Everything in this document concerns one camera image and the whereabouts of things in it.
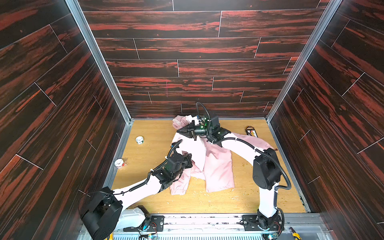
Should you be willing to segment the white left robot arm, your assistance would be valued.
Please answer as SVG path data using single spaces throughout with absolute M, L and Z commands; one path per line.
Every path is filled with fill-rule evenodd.
M 104 187 L 89 193 L 79 204 L 79 214 L 93 240 L 104 240 L 118 227 L 127 228 L 122 212 L 138 201 L 158 194 L 178 181 L 185 169 L 192 167 L 192 155 L 180 154 L 176 148 L 182 143 L 172 143 L 166 160 L 148 172 L 147 178 L 120 190 Z

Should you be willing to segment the aluminium corner post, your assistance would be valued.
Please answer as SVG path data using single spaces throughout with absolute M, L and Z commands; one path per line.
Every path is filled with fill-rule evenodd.
M 333 16 L 335 15 L 337 9 L 339 8 L 340 4 L 342 3 L 342 0 L 331 0 L 327 7 L 325 8 L 324 12 L 322 13 L 317 25 L 315 26 L 312 34 L 310 35 L 308 42 L 306 43 L 303 51 L 301 52 L 297 62 L 295 63 L 292 71 L 290 72 L 286 83 L 284 84 L 281 92 L 279 93 L 274 105 L 272 106 L 270 112 L 267 114 L 266 121 L 268 125 L 271 125 L 272 119 L 277 112 L 279 106 L 282 104 L 285 96 L 288 94 L 291 86 L 295 82 L 297 76 L 299 75 L 301 69 L 305 65 L 306 61 L 308 60 L 309 56 L 311 55 L 313 49 L 315 48 L 316 44 L 320 40 L 321 36 L 323 35 L 325 29 L 329 25 L 330 21 L 332 20 Z
M 97 44 L 97 41 L 91 31 L 91 28 L 86 20 L 85 14 L 83 13 L 81 6 L 78 1 L 75 0 L 65 0 L 66 5 L 68 6 L 87 46 L 89 47 L 91 54 L 93 55 L 96 64 L 99 70 L 102 73 L 103 78 L 114 98 L 126 124 L 130 124 L 132 117 L 124 103 L 121 93 L 113 79 L 111 71 L 108 68 L 108 65 L 102 55 L 102 52 Z

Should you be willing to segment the aluminium corner post left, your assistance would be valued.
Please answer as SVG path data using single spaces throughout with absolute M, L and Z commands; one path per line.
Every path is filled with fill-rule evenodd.
M 113 79 L 111 71 L 108 68 L 108 65 L 102 55 L 102 52 L 97 44 L 97 41 L 91 31 L 91 28 L 86 20 L 85 14 L 83 13 L 81 6 L 78 1 L 75 0 L 65 0 L 66 5 L 68 6 L 87 46 L 89 47 L 91 54 L 93 55 L 96 64 L 99 70 L 102 73 L 103 78 L 114 98 L 126 124 L 130 124 L 132 117 L 124 103 L 121 93 Z

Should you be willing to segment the aluminium corner post right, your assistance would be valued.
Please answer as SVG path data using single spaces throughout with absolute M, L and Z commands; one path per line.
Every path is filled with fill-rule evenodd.
M 282 104 L 285 96 L 288 94 L 291 86 L 295 82 L 297 76 L 299 75 L 301 69 L 305 65 L 306 61 L 308 60 L 309 56 L 311 55 L 313 49 L 315 48 L 316 44 L 320 40 L 321 36 L 323 35 L 325 29 L 329 25 L 330 21 L 332 20 L 333 16 L 335 15 L 337 9 L 339 8 L 340 4 L 342 3 L 342 0 L 331 0 L 327 7 L 325 8 L 324 12 L 322 13 L 317 25 L 315 26 L 312 34 L 310 35 L 308 42 L 306 43 L 303 51 L 301 52 L 297 62 L 295 63 L 292 71 L 290 72 L 286 83 L 284 84 L 281 92 L 279 93 L 274 105 L 272 106 L 270 112 L 267 114 L 266 121 L 268 125 L 271 125 L 272 119 L 277 112 L 279 106 Z

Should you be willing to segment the yellow handled tool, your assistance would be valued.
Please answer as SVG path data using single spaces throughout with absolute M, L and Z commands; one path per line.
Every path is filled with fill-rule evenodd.
M 294 240 L 302 240 L 301 236 L 292 228 L 289 228 Z

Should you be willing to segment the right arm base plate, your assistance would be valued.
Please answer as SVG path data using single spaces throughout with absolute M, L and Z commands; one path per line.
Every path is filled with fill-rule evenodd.
M 240 221 L 245 231 L 272 231 L 280 232 L 284 229 L 281 216 L 276 213 L 267 218 L 264 215 L 243 215 Z

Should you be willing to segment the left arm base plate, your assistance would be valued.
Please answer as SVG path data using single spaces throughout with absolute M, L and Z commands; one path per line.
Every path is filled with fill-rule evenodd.
M 164 230 L 165 216 L 151 215 L 147 217 L 138 227 L 124 228 L 123 232 L 162 232 Z

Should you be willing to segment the small white tape roll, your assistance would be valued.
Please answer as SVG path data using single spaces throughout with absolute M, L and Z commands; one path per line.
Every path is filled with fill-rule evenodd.
M 144 137 L 143 136 L 136 137 L 136 142 L 138 145 L 143 144 L 144 143 Z

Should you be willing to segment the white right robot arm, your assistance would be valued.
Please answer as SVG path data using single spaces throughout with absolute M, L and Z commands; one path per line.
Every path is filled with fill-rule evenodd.
M 207 108 L 197 102 L 196 109 L 202 107 L 205 110 L 204 117 L 197 113 L 198 123 L 191 122 L 189 125 L 177 130 L 177 133 L 197 140 L 203 137 L 211 145 L 230 150 L 253 166 L 252 179 L 260 189 L 260 204 L 256 216 L 256 225 L 262 231 L 272 231 L 274 226 L 277 230 L 269 234 L 267 239 L 276 239 L 284 230 L 285 216 L 282 209 L 277 207 L 278 190 L 290 190 L 291 181 L 280 165 L 276 151 L 272 148 L 266 150 L 237 137 L 231 131 L 221 127 L 219 117 L 210 113 Z

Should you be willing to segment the aluminium front rail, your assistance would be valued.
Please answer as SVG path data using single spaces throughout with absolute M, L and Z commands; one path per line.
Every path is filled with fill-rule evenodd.
M 243 215 L 254 214 L 163 214 L 162 232 L 115 231 L 112 240 L 269 240 L 272 231 L 245 231 Z M 284 230 L 272 240 L 293 240 L 292 227 L 303 240 L 333 240 L 319 214 L 286 214 Z

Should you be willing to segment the pink zip jacket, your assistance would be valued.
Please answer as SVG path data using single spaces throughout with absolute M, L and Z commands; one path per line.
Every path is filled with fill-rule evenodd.
M 179 130 L 190 124 L 192 120 L 197 121 L 197 117 L 192 117 L 191 115 L 176 116 L 173 119 L 173 127 L 176 130 Z M 233 133 L 232 135 L 230 135 L 230 137 L 236 136 L 236 138 L 245 140 L 260 150 L 273 149 L 270 144 L 260 138 L 237 133 Z M 193 167 L 184 170 L 181 178 L 171 185 L 171 195 L 185 195 L 191 177 L 205 180 L 207 193 L 223 191 L 235 187 L 232 153 L 230 150 L 221 148 L 218 145 L 211 145 L 206 140 L 202 140 L 201 137 L 197 137 L 197 140 L 194 141 L 194 139 L 176 133 L 172 142 L 175 143 L 179 140 L 183 141 L 177 148 L 177 152 L 181 154 L 182 152 L 191 153 Z M 240 150 L 241 157 L 243 157 L 242 155 L 245 156 L 245 154 L 242 153 L 243 150 L 251 150 L 248 146 L 240 142 L 224 141 L 224 144 L 230 145 L 229 147 L 232 145 L 239 145 L 240 149 L 236 147 L 235 150 Z

